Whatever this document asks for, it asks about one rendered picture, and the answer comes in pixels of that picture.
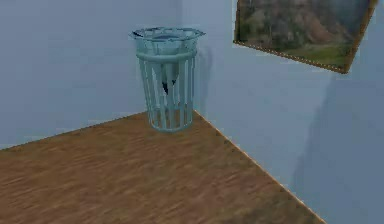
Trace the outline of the gold framed landscape picture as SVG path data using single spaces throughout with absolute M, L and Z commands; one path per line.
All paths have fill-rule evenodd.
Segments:
M 379 0 L 237 0 L 235 44 L 349 72 Z

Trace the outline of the pale blue slatted bin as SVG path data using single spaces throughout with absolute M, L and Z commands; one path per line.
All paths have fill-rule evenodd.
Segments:
M 194 73 L 198 39 L 194 28 L 153 27 L 132 31 L 149 124 L 177 132 L 193 122 Z

